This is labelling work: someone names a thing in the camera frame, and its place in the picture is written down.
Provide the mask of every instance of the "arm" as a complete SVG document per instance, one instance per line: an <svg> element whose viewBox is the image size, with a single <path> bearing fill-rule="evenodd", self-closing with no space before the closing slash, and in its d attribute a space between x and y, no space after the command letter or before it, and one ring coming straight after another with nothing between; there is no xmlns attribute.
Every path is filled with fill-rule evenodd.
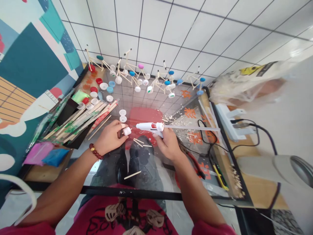
<svg viewBox="0 0 313 235"><path fill-rule="evenodd" d="M180 150L176 134L171 128L164 128L163 140L153 135L162 153L174 163L180 184L184 205L194 223L202 220L211 226L225 224L215 202L202 185L189 160Z"/></svg>
<svg viewBox="0 0 313 235"><path fill-rule="evenodd" d="M101 155L120 147L128 136L120 137L120 130L128 125L113 121L105 127L94 144ZM87 149L64 173L62 173L38 198L37 206L19 227L48 222L52 227L60 222L79 196L85 179L98 158Z"/></svg>

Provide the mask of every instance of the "hand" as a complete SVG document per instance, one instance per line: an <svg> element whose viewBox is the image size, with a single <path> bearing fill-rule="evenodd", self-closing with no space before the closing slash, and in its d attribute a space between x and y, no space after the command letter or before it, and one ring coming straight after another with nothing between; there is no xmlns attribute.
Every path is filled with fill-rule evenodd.
<svg viewBox="0 0 313 235"><path fill-rule="evenodd" d="M97 152L101 155L104 155L120 147L128 139L127 135L120 138L120 130L125 127L128 127L128 125L118 120L114 120L109 125L107 125L94 144Z"/></svg>
<svg viewBox="0 0 313 235"><path fill-rule="evenodd" d="M156 142L161 150L161 152L173 162L184 156L183 152L180 150L177 137L172 128L164 128L163 130L163 140L157 135L153 134L153 137L156 139Z"/></svg>

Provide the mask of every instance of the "floor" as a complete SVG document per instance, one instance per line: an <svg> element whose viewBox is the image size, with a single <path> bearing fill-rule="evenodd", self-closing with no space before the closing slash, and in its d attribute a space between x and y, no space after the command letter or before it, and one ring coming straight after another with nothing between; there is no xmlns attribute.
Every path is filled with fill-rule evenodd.
<svg viewBox="0 0 313 235"><path fill-rule="evenodd" d="M71 209L60 221L55 229L56 235L65 235L73 224L79 205L84 197L79 195ZM0 229L12 225L15 220L30 205L28 195L9 195L3 207L0 209ZM241 235L235 209L218 206L228 225L233 227L238 235ZM182 201L166 201L167 216L173 223L175 229L180 235L191 234L193 223L190 219Z"/></svg>

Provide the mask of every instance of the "power strip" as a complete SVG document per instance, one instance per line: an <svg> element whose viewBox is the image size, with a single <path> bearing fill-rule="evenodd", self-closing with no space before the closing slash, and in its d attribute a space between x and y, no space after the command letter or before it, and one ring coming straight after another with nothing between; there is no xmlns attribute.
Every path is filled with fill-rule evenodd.
<svg viewBox="0 0 313 235"><path fill-rule="evenodd" d="M233 124L231 123L231 120L235 120L234 117L240 117L241 115L246 114L244 109L235 109L230 111L225 104L217 104L215 107L220 116L224 129L232 141L238 142L239 140L245 140L247 139L247 134L256 134L257 130L255 127L245 127L238 129L234 128Z"/></svg>

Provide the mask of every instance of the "hot glue gun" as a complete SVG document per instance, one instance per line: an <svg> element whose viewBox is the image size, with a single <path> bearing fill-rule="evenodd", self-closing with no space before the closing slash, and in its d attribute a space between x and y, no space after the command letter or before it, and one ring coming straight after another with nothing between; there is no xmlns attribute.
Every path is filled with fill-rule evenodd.
<svg viewBox="0 0 313 235"><path fill-rule="evenodd" d="M152 133L155 133L159 135L161 138L163 138L163 133L162 131L164 130L164 124L162 122L143 122L143 123L138 123L136 125L136 128L143 130L143 131L149 131Z"/></svg>

